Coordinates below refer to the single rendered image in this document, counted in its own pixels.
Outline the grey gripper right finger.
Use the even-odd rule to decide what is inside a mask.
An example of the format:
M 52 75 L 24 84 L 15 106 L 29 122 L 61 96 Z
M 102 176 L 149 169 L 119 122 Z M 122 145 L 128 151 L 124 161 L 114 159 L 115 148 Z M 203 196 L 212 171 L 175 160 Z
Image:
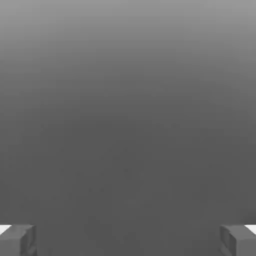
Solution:
M 256 256 L 256 224 L 221 225 L 219 235 L 223 256 Z

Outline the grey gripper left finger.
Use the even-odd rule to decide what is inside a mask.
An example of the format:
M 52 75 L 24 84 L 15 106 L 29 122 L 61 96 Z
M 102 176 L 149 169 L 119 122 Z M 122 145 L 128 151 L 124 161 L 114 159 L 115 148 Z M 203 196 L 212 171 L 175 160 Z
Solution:
M 0 256 L 37 256 L 37 226 L 0 224 Z

